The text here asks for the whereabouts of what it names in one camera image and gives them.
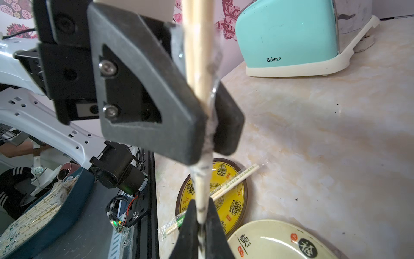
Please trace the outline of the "dark green yellow plate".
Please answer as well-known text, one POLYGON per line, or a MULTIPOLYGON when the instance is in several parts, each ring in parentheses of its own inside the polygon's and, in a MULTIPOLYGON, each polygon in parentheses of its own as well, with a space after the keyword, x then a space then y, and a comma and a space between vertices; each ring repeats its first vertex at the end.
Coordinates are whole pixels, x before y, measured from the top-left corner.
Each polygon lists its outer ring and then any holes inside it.
MULTIPOLYGON (((241 173, 240 167, 229 159, 215 158, 213 160, 210 190, 214 191, 221 184, 241 173)), ((195 198, 193 182, 190 176, 184 180, 179 191, 175 215, 185 212, 190 200, 195 198)), ((223 231, 229 238, 241 225, 248 204, 247 181, 239 183, 215 201, 223 231)))

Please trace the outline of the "cream middle plate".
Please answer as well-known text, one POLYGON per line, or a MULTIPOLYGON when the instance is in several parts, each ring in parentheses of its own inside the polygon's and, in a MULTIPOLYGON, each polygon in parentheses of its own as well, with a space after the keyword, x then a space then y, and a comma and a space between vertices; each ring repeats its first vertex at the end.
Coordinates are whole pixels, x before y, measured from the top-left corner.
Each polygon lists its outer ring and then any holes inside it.
POLYGON ((336 259, 309 232, 279 220, 257 220, 237 229, 228 239, 236 259, 336 259))

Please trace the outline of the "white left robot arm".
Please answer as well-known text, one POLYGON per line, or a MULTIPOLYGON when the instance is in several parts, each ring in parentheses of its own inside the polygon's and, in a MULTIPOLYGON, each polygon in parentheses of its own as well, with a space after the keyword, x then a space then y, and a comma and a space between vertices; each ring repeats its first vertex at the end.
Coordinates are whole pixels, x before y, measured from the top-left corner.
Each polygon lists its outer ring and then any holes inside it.
POLYGON ((231 155, 245 117, 213 68, 213 112, 187 84, 182 27, 140 1, 21 1, 35 39, 1 41, 1 123, 64 152, 105 187, 141 192, 130 146, 199 164, 231 155))

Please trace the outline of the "mint green toaster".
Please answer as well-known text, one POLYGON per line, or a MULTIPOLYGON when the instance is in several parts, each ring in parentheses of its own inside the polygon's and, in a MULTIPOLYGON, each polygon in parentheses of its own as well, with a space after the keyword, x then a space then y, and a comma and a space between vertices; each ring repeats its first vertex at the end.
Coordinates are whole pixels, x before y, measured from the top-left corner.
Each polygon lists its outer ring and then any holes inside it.
POLYGON ((251 77, 327 76, 374 44, 372 1, 253 1, 236 21, 251 77))

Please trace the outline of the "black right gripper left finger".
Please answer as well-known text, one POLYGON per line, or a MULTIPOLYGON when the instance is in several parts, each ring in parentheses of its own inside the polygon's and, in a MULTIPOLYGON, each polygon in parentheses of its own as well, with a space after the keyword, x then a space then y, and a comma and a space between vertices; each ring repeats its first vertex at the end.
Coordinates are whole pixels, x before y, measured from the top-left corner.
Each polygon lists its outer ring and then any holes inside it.
POLYGON ((195 200, 191 200, 170 259, 198 258, 198 222, 195 200))

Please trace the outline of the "teal tray of chopsticks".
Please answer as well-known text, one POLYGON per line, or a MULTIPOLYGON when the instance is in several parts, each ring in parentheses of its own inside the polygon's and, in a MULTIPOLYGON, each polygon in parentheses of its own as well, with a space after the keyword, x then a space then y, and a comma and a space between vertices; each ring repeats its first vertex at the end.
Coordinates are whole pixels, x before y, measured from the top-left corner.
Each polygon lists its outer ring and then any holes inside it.
POLYGON ((82 168, 56 182, 1 235, 1 258, 32 259, 65 234, 81 215, 94 182, 82 168))

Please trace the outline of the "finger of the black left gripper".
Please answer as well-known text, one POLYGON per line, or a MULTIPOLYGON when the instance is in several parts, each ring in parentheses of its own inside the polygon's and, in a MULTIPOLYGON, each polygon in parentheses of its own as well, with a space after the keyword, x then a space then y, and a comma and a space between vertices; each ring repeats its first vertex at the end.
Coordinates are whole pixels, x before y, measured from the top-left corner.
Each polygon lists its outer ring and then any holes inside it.
POLYGON ((236 152, 245 123, 245 116, 220 81, 215 98, 218 125, 214 135, 214 151, 221 155, 236 152))
POLYGON ((185 165, 201 157, 207 117, 168 53, 166 24, 102 3, 87 8, 104 137, 185 165))

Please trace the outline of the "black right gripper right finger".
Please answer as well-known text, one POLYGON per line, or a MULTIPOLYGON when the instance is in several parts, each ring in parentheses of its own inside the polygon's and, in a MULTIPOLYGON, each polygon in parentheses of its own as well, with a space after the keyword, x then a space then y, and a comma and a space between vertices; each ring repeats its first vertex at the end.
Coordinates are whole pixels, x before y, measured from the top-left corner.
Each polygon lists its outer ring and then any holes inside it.
POLYGON ((209 199, 205 235, 206 259, 235 259, 212 198, 209 199))

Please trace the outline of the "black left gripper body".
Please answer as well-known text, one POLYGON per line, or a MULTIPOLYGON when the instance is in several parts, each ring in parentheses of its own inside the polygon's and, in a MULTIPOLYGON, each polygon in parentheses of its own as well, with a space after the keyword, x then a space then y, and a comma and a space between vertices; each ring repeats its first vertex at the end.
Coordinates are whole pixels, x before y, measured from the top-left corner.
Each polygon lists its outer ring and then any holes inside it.
MULTIPOLYGON (((33 2, 45 92, 63 124, 100 119, 101 111, 111 119, 118 113, 113 105, 103 110, 98 107, 87 20, 87 8, 93 2, 33 2)), ((169 33, 167 50, 170 54, 171 22, 164 23, 169 33)))

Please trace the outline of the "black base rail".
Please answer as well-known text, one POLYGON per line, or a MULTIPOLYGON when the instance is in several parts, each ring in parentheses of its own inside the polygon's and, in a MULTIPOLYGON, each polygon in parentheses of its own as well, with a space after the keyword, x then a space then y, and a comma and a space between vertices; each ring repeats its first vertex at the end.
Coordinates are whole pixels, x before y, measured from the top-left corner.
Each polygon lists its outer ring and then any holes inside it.
POLYGON ((122 259, 158 259, 158 220, 154 153, 139 149, 147 184, 128 208, 127 233, 122 236, 122 259))

